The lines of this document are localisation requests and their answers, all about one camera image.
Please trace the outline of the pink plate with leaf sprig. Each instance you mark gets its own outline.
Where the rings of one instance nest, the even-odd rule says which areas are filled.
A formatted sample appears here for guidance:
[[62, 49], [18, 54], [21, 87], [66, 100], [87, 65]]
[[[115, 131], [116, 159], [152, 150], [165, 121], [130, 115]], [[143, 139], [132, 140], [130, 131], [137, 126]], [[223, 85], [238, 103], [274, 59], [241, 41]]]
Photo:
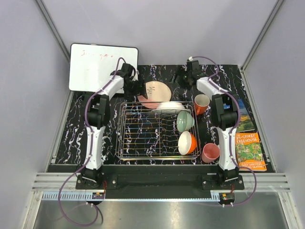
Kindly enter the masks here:
[[150, 81], [146, 83], [147, 99], [139, 95], [138, 101], [149, 109], [156, 109], [161, 102], [168, 102], [171, 99], [172, 92], [170, 88], [159, 81]]

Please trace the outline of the white fluted plate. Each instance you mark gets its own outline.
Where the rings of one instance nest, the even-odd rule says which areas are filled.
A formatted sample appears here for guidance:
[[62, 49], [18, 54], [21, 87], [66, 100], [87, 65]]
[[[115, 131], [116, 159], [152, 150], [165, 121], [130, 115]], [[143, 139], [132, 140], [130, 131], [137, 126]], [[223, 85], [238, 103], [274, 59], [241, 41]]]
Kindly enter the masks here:
[[180, 102], [162, 102], [159, 103], [156, 109], [153, 109], [152, 112], [160, 114], [176, 114], [180, 111], [186, 110], [185, 107]]

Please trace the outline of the mint green bowl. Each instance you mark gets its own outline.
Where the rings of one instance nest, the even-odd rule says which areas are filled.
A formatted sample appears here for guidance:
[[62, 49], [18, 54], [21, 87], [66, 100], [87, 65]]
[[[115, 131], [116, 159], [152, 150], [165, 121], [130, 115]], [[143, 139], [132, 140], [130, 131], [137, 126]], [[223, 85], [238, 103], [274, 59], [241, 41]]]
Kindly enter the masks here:
[[195, 120], [187, 111], [181, 111], [177, 116], [177, 129], [180, 133], [189, 131], [194, 126]]

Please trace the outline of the orange bowl white inside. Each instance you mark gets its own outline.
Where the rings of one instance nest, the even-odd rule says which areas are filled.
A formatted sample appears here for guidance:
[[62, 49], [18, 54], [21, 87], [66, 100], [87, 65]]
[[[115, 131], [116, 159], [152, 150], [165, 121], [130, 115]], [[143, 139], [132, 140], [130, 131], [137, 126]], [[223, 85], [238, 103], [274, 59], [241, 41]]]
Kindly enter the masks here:
[[182, 156], [192, 153], [197, 147], [197, 140], [195, 136], [188, 132], [184, 131], [179, 137], [178, 140], [178, 151]]

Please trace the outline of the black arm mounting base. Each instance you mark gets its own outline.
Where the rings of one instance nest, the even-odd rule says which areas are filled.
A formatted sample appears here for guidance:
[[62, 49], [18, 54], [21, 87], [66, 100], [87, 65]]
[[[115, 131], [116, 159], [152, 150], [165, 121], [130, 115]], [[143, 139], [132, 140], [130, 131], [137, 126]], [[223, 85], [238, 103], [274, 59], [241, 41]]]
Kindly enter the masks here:
[[77, 177], [76, 189], [106, 189], [106, 199], [204, 199], [211, 191], [244, 190], [244, 181], [220, 180], [216, 165], [102, 166], [97, 184]]

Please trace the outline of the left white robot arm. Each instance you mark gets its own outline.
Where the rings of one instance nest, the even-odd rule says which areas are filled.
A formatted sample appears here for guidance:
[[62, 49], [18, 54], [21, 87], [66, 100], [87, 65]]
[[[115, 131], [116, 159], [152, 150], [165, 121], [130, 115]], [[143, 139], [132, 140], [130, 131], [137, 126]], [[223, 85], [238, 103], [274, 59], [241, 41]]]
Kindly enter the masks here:
[[102, 177], [102, 137], [110, 121], [110, 99], [123, 89], [125, 99], [134, 96], [148, 98], [145, 81], [138, 77], [136, 69], [128, 63], [116, 68], [110, 74], [108, 82], [97, 92], [85, 94], [84, 120], [87, 131], [86, 158], [81, 168], [81, 177], [93, 189], [99, 188], [103, 183]]

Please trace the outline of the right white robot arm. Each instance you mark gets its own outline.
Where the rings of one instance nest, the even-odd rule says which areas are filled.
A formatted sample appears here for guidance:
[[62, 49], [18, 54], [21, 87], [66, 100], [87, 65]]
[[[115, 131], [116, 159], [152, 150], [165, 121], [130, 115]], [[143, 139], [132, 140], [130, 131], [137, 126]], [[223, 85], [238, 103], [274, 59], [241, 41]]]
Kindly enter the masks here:
[[198, 59], [199, 56], [189, 57], [186, 67], [179, 65], [170, 81], [177, 82], [187, 90], [195, 85], [198, 91], [210, 99], [212, 124], [218, 131], [220, 149], [216, 183], [218, 187], [227, 189], [239, 176], [239, 167], [234, 153], [235, 134], [241, 116], [238, 98], [236, 94], [222, 88], [212, 80], [219, 73], [216, 62], [205, 58], [216, 67], [216, 72], [207, 76], [202, 72]]

